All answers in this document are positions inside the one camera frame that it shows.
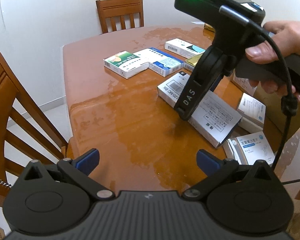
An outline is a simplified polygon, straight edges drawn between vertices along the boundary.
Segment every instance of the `triangular cutout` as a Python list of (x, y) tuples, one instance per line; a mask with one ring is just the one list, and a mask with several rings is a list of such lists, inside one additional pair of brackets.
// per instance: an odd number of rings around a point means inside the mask
[(268, 172), (264, 167), (259, 167), (254, 177), (256, 179), (271, 180)]
[(37, 167), (31, 167), (31, 169), (28, 171), (25, 180), (31, 180), (31, 179), (40, 179), (42, 178), (42, 174), (40, 173), (39, 169)]

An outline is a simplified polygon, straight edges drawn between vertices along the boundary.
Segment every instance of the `ribbed black surface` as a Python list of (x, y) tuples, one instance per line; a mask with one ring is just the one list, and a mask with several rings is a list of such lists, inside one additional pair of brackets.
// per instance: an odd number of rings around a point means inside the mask
[[(39, 240), (13, 232), (7, 240)], [(87, 219), (75, 228), (40, 240), (241, 240), (218, 226), (198, 202), (187, 202), (175, 191), (124, 191), (109, 202), (96, 204)], [(285, 233), (258, 240), (291, 239)]]

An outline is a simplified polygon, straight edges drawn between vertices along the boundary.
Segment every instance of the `blue button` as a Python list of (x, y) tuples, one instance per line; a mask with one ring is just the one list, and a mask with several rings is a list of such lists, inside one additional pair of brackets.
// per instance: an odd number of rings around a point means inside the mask
[(261, 7), (260, 5), (256, 4), (256, 3), (251, 3), (251, 6), (256, 8), (257, 10), (261, 10), (263, 11), (263, 7)]

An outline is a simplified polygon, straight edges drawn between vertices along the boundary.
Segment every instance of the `medicine box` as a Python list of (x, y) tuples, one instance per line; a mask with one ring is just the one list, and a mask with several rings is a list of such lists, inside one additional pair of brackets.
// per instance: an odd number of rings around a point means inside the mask
[(240, 127), (250, 133), (263, 131), (266, 116), (266, 106), (263, 103), (243, 93), (237, 111), (242, 115)]
[(265, 160), (271, 165), (274, 161), (273, 151), (263, 132), (228, 139), (223, 148), (227, 157), (239, 164), (253, 165), (256, 160)]
[(166, 41), (164, 48), (186, 58), (191, 58), (205, 52), (205, 49), (180, 39)]
[(230, 81), (235, 84), (242, 92), (245, 92), (251, 96), (254, 95), (254, 92), (256, 91), (257, 87), (252, 87), (249, 83), (249, 79), (247, 78), (238, 78), (235, 75), (235, 71), (233, 71), (233, 74), (230, 76)]
[(146, 58), (138, 57), (127, 51), (117, 53), (103, 61), (105, 67), (126, 79), (146, 70), (149, 66)]
[[(158, 86), (158, 94), (171, 107), (177, 102), (189, 75), (183, 71), (175, 74)], [(241, 115), (221, 98), (208, 91), (189, 123), (215, 148), (219, 147), (239, 123)]]
[(201, 58), (201, 56), (202, 56), (202, 53), (186, 59), (184, 68), (186, 68), (187, 70), (192, 72), (194, 70), (194, 67), (197, 65), (199, 59)]
[(149, 68), (163, 77), (178, 71), (184, 64), (182, 60), (156, 48), (143, 49), (134, 55), (147, 59)]

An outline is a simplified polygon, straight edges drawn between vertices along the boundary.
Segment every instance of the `wooden chair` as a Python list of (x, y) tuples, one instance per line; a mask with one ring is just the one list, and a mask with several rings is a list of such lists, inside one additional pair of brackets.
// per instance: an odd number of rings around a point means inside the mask
[[(37, 124), (60, 147), (61, 151), (12, 107), (15, 99), (20, 102)], [(56, 158), (62, 159), (66, 156), (68, 143), (35, 104), (0, 53), (0, 179), (4, 182), (7, 182), (5, 171), (16, 176), (23, 171), (22, 166), (4, 157), (5, 141), (31, 159), (38, 159), (43, 164), (52, 164), (52, 161), (7, 130), (9, 117)], [(0, 185), (0, 206), (2, 206), (7, 193), (8, 188)]]
[(140, 27), (144, 26), (143, 22), (143, 2), (142, 0), (97, 0), (97, 9), (101, 24), (102, 33), (108, 32), (106, 19), (110, 18), (112, 31), (116, 31), (114, 17), (120, 16), (121, 29), (126, 29), (124, 15), (129, 15), (131, 28), (135, 27), (134, 13), (139, 14)]

